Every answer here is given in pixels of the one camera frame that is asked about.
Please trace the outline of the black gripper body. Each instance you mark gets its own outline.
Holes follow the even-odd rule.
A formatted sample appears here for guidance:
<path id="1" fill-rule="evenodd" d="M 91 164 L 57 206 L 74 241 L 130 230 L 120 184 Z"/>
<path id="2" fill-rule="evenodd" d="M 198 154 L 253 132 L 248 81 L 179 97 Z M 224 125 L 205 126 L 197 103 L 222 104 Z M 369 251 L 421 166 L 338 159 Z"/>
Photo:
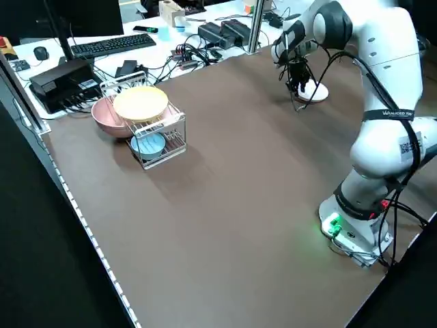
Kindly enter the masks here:
<path id="1" fill-rule="evenodd" d="M 307 69 L 307 61 L 303 57 L 295 57 L 288 61 L 290 79 L 294 82 L 307 82 L 310 73 Z"/>

